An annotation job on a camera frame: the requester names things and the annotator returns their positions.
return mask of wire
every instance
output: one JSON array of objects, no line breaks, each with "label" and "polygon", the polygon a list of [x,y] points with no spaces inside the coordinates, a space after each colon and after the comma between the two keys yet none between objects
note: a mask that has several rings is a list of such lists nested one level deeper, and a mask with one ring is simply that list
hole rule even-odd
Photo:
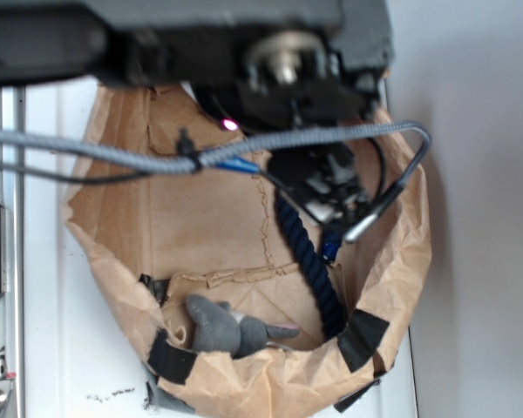
[{"label": "wire", "polygon": [[57,174],[55,172],[48,172],[46,170],[40,170],[34,167],[27,167],[24,165],[8,163],[0,163],[0,170],[5,170],[7,172],[18,172],[21,174],[28,174],[42,179],[54,180],[61,183],[70,183],[76,185],[109,185],[129,180],[142,179],[151,175],[148,172],[130,172],[127,174],[120,174],[117,176],[107,177],[73,177]]},{"label": "wire", "polygon": [[375,138],[367,138],[367,139],[370,141],[370,143],[376,149],[377,158],[378,158],[379,163],[380,163],[380,182],[377,185],[376,195],[374,196],[374,202],[376,202],[378,197],[381,196],[382,193],[384,192],[384,187],[385,187],[385,168],[386,168],[385,167],[385,156],[384,156],[384,150],[382,149],[382,147],[376,141]]},{"label": "wire", "polygon": [[278,189],[283,191],[288,191],[289,187],[285,185],[280,179],[278,179],[276,176],[271,174],[270,172],[265,172],[263,170],[258,171],[258,174],[260,174],[262,177],[265,177],[267,180],[269,180],[271,183],[273,183]]},{"label": "wire", "polygon": [[[410,120],[391,124],[311,128],[255,135],[246,141],[226,144],[201,152],[198,160],[202,167],[208,168],[249,152],[332,144],[381,136],[398,131],[415,131],[423,139],[415,157],[399,179],[400,184],[405,185],[428,151],[431,142],[430,134],[426,129],[418,122]],[[111,164],[122,165],[136,172],[148,172],[151,174],[188,174],[195,172],[197,169],[194,162],[186,157],[156,158],[106,145],[94,145],[16,131],[0,131],[0,144],[86,156]]]}]

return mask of plush toy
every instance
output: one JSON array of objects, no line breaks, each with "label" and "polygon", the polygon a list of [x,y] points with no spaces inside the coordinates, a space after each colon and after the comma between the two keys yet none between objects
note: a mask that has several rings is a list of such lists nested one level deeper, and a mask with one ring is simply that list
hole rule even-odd
[{"label": "plush toy", "polygon": [[227,351],[241,358],[268,345],[268,338],[293,338],[297,325],[271,326],[243,313],[232,311],[227,302],[213,303],[198,294],[186,299],[186,309],[196,324],[192,351]]}]

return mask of brown paper bag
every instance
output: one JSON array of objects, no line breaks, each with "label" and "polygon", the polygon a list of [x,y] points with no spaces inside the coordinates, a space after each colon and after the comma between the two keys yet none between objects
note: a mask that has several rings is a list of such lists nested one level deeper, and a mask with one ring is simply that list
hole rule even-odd
[{"label": "brown paper bag", "polygon": [[[387,121],[379,111],[377,121]],[[185,126],[200,148],[243,140],[219,129],[179,87],[99,88],[86,140],[149,155],[174,153]],[[391,182],[412,152],[400,135],[380,138]],[[369,191],[377,156],[353,144]],[[248,156],[260,165],[267,152]],[[78,175],[120,169],[80,159]],[[355,245],[343,246],[330,277],[350,313],[346,331],[324,342],[316,301],[279,233],[274,188],[265,179],[205,170],[132,183],[74,186],[65,222],[85,249],[109,307],[160,388],[199,415],[305,417],[353,394],[388,371],[409,326],[431,260],[422,169],[392,208]],[[317,247],[318,231],[304,222]],[[139,276],[170,279],[159,304]],[[192,354],[184,299],[200,293],[266,322],[294,322],[294,350],[267,348],[232,360]]]}]

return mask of pink led light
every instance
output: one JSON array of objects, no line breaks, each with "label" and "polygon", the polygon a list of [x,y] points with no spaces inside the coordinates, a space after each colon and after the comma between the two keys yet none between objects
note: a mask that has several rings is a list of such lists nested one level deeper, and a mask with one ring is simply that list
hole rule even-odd
[{"label": "pink led light", "polygon": [[233,119],[223,119],[221,123],[227,131],[237,131],[239,128],[238,124],[234,122]]}]

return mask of white surface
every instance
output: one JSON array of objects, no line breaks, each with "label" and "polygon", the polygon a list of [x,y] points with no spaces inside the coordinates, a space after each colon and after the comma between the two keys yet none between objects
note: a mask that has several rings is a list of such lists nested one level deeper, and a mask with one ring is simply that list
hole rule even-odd
[{"label": "white surface", "polygon": [[[96,83],[87,78],[27,91],[27,130],[81,138]],[[57,166],[48,152],[28,164]],[[60,160],[64,172],[69,159]],[[26,180],[25,279],[27,417],[189,416],[143,409],[145,376],[103,301],[85,256],[61,223],[64,188]],[[118,394],[119,390],[132,392]],[[319,418],[341,416],[329,408]],[[411,350],[405,338],[393,371],[345,417],[414,418]]]},{"label": "white surface", "polygon": [[523,416],[523,1],[390,3],[390,109],[434,136],[419,414]]}]

